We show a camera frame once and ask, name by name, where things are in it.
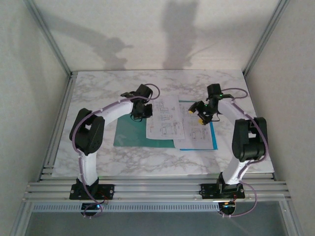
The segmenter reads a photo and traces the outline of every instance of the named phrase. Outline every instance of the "marble surface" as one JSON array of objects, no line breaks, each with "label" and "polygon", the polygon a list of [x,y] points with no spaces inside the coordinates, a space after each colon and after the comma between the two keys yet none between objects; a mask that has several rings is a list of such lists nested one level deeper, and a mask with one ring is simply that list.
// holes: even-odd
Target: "marble surface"
[{"label": "marble surface", "polygon": [[[63,129],[53,177],[76,177],[78,155],[72,149],[69,133],[78,111],[97,110],[126,91],[143,83],[154,83],[161,95],[178,95],[180,99],[201,100],[207,97],[207,85],[220,83],[222,89],[247,86],[240,70],[155,70],[155,71],[90,71],[79,72]],[[231,90],[232,95],[241,92]],[[255,116],[250,97],[237,101]],[[233,154],[233,125],[223,116],[214,122],[218,150],[179,151],[175,148],[114,147],[116,121],[104,131],[103,144],[97,153],[99,176],[171,176],[215,174],[223,171]],[[272,173],[270,159],[250,167],[249,173]]]}]

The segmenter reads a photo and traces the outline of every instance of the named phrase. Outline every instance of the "printed diagram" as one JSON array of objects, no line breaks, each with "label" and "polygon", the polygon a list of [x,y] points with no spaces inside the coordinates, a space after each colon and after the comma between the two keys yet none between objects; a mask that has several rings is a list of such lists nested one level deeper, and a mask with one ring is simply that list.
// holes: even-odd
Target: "printed diagram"
[{"label": "printed diagram", "polygon": [[194,141],[206,140],[205,130],[204,129],[200,130],[200,129],[192,128],[191,129],[191,138]]},{"label": "printed diagram", "polygon": [[170,120],[172,118],[172,116],[170,115],[160,115],[159,116],[159,120]]},{"label": "printed diagram", "polygon": [[199,122],[197,120],[194,119],[194,120],[190,120],[189,121],[189,125],[190,126],[199,126],[200,124],[199,124]]},{"label": "printed diagram", "polygon": [[177,134],[177,122],[172,123],[162,123],[161,129],[162,129],[162,135],[168,135],[168,134]]},{"label": "printed diagram", "polygon": [[158,108],[161,111],[161,113],[168,113],[168,108],[164,107],[164,101],[163,100],[158,102]]},{"label": "printed diagram", "polygon": [[196,116],[198,116],[197,114],[189,113],[187,107],[182,106],[181,103],[179,104],[179,106],[180,106],[180,110],[181,110],[181,113],[182,113],[183,117],[196,117]]},{"label": "printed diagram", "polygon": [[165,96],[153,101],[153,117],[147,121],[148,139],[184,139],[184,127],[178,96]]}]

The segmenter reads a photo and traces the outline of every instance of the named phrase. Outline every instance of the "aluminum frame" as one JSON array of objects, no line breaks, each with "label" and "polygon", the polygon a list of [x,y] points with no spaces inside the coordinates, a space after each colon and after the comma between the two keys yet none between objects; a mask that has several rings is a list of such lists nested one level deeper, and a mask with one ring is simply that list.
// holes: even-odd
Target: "aluminum frame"
[{"label": "aluminum frame", "polygon": [[[33,0],[24,0],[24,2],[37,25],[42,30],[47,42],[54,51],[64,71],[69,76],[69,81],[64,92],[63,101],[58,112],[53,134],[45,155],[41,175],[38,178],[38,182],[29,183],[27,186],[18,216],[10,234],[12,236],[22,236],[25,234],[32,212],[36,212],[40,206],[52,207],[52,205],[54,205],[56,208],[52,207],[52,209],[51,207],[48,207],[47,212],[49,210],[62,212],[62,210],[65,211],[65,208],[68,209],[67,206],[79,206],[82,202],[91,202],[69,199],[71,185],[75,183],[74,178],[52,178],[52,171],[57,150],[78,73],[71,72]],[[271,16],[264,33],[262,34],[250,60],[243,70],[245,78],[256,63],[261,51],[266,45],[288,3],[289,0],[279,0],[279,3]],[[164,206],[174,204],[205,206],[207,204],[216,204],[220,200],[203,200],[198,194],[200,184],[214,183],[217,177],[217,175],[149,178],[100,177],[100,183],[115,184],[115,194],[114,199],[110,201],[111,205],[139,206],[139,204],[146,204],[146,206],[150,206],[150,204],[159,203]],[[272,173],[245,174],[243,180],[254,187],[257,191],[259,201],[278,201],[280,203],[284,223],[287,227],[289,235],[302,235],[298,220],[296,220],[297,217],[294,213],[292,214],[290,194],[285,181],[275,181]],[[237,202],[254,201],[254,194],[252,190],[246,186],[245,195],[245,199],[237,199]]]}]

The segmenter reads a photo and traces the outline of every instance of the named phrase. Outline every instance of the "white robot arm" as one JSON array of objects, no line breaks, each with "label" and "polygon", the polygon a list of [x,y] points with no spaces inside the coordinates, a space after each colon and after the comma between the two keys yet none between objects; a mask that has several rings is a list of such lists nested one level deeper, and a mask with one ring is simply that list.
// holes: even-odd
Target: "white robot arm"
[{"label": "white robot arm", "polygon": [[[131,101],[126,101],[119,103],[116,106],[113,106],[101,113],[99,116],[103,117],[105,120],[104,128],[119,117],[130,114],[132,108],[133,103]],[[88,155],[83,155],[82,157],[84,180],[87,185],[92,185],[98,179],[96,173],[96,154],[97,151]]]},{"label": "white robot arm", "polygon": [[[131,98],[132,96],[140,95],[149,98],[149,96],[152,95],[152,90],[143,86],[144,85],[141,85],[137,90],[140,91],[139,93],[124,93],[122,96]],[[210,85],[207,87],[207,90],[208,104],[202,101],[196,102],[190,107],[189,111],[193,113],[198,112],[198,116],[201,118],[203,124],[211,122],[213,115],[217,113],[224,115],[234,124],[232,140],[234,157],[232,157],[228,167],[220,174],[217,180],[216,187],[213,190],[216,194],[211,195],[219,196],[219,198],[228,198],[228,196],[231,196],[231,193],[233,196],[233,193],[239,191],[240,179],[247,170],[244,168],[247,167],[247,164],[251,160],[258,160],[265,153],[265,147],[257,130],[255,130],[251,124],[251,121],[233,105],[233,97],[230,94],[223,94],[219,84]],[[92,116],[90,121],[87,120],[87,122],[81,125],[80,129],[75,134],[76,147],[84,153],[82,156],[83,173],[80,173],[77,183],[83,182],[82,176],[84,176],[86,185],[92,186],[95,183],[98,184],[96,155],[102,142],[104,128],[112,121],[126,114],[134,115],[134,117],[137,118],[150,117],[152,115],[152,106],[150,104],[144,105],[146,102],[147,100],[136,100],[132,98],[128,101],[119,102],[104,110],[98,116]],[[78,122],[89,113],[91,113],[91,111],[87,109],[82,109],[79,112],[70,133],[70,139]],[[256,121],[259,123],[261,130],[264,131],[264,136],[267,137],[265,119],[255,119],[257,119]],[[249,138],[249,132],[256,134],[256,137]]]}]

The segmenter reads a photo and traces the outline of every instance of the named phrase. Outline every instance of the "white wall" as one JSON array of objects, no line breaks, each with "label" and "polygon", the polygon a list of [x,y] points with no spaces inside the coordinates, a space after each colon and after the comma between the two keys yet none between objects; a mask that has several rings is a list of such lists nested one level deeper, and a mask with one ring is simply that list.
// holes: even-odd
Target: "white wall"
[{"label": "white wall", "polygon": [[241,69],[278,0],[35,0],[72,70]]},{"label": "white wall", "polygon": [[291,0],[249,75],[278,178],[287,181],[305,235],[315,235],[315,4]]},{"label": "white wall", "polygon": [[36,181],[66,75],[23,1],[0,3],[0,235]]}]

